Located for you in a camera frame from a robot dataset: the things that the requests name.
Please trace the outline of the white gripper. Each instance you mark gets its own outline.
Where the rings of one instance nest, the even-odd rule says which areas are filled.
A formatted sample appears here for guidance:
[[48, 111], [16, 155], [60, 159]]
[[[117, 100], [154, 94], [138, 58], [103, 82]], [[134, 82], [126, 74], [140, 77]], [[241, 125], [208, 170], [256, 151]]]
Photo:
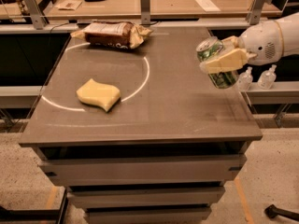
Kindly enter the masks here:
[[224, 38], [222, 43], [224, 47], [232, 50], [200, 62], [204, 73], [231, 72], [241, 69], [246, 63], [275, 63], [284, 51], [281, 28], [276, 21], [265, 21], [251, 26], [240, 37], [232, 35]]

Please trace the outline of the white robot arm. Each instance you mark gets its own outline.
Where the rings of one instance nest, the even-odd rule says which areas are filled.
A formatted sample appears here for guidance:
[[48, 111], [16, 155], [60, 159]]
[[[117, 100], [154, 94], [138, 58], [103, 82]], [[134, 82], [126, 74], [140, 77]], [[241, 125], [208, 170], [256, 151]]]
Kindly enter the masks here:
[[206, 74], [231, 72], [245, 64], [261, 66], [299, 54], [299, 13], [250, 26], [241, 36], [222, 40], [224, 51], [200, 62]]

